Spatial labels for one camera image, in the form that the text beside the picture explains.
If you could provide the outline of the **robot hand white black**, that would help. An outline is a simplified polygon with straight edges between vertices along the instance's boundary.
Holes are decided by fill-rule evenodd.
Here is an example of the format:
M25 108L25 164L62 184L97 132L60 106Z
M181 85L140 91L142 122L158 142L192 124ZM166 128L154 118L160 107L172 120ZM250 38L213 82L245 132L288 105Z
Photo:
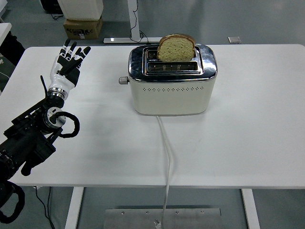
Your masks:
M70 44L70 41L65 41L54 60L50 73L51 84L48 88L49 95L60 96L64 100L68 98L70 90L76 87L81 63L91 50L91 47L77 48L77 42Z

